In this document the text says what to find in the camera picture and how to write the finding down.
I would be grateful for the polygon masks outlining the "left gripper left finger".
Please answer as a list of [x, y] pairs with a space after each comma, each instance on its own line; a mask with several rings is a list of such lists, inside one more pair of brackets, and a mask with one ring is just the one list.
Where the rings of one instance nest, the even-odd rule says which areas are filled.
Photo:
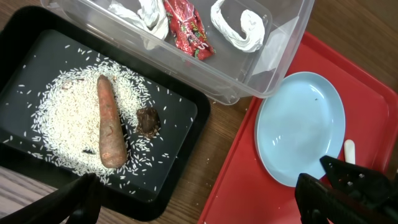
[[102, 183], [85, 174], [40, 200], [1, 218], [1, 224], [96, 223], [101, 210]]

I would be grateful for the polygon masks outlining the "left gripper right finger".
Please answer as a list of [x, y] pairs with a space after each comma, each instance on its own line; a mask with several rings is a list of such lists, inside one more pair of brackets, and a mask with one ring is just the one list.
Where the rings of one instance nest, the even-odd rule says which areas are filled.
[[320, 163], [328, 184], [306, 173], [297, 180], [302, 223], [397, 223], [397, 179], [330, 156]]

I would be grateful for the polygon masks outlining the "white plastic spoon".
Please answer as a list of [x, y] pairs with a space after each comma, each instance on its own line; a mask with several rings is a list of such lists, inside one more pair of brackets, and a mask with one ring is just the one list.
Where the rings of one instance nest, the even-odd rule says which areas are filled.
[[355, 156], [355, 143], [351, 139], [347, 139], [344, 142], [344, 154], [345, 161], [350, 164], [356, 164], [356, 156]]

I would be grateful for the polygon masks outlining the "pile of white rice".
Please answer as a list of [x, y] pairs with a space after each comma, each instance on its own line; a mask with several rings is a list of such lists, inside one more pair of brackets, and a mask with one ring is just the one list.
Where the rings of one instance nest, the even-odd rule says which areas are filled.
[[[148, 139], [136, 131], [136, 111], [155, 108], [149, 80], [108, 57], [84, 47], [67, 45], [84, 61], [82, 66], [68, 65], [56, 71], [55, 78], [37, 93], [38, 105], [32, 115], [32, 141], [39, 146], [32, 153], [74, 174], [97, 174], [106, 185], [111, 176], [125, 179], [128, 174], [144, 175], [151, 167], [151, 152], [159, 132]], [[117, 169], [105, 167], [100, 160], [100, 111], [96, 84], [98, 77], [109, 78], [113, 86], [128, 158]]]

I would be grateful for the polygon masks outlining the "large light blue plate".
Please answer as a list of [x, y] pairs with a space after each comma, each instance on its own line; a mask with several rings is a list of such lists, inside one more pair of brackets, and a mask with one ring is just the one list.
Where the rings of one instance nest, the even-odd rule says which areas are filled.
[[345, 131], [345, 109], [335, 87], [319, 74], [298, 72], [261, 103], [254, 141], [269, 175], [295, 187], [301, 173], [325, 175], [320, 158], [339, 156]]

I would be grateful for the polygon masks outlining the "brown food lump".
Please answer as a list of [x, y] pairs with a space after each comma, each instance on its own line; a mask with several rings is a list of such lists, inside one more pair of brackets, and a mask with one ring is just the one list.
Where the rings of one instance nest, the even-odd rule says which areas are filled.
[[136, 131], [148, 139], [152, 139], [160, 129], [160, 118], [156, 109], [142, 108], [136, 111], [138, 124]]

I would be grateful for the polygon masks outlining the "white tissue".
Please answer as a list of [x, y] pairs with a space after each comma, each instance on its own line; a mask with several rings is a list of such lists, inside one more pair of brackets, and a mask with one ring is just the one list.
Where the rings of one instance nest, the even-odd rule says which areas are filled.
[[163, 0], [139, 0], [139, 3], [141, 8], [137, 12], [117, 1], [111, 1], [108, 10], [158, 39], [165, 40], [169, 33], [169, 22]]

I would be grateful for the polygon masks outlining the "red snack wrapper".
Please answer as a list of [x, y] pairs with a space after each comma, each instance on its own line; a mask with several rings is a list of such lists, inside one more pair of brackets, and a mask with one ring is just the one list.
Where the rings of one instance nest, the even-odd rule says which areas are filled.
[[208, 42], [201, 17], [190, 1], [164, 0], [163, 4], [178, 49], [198, 60], [216, 53]]

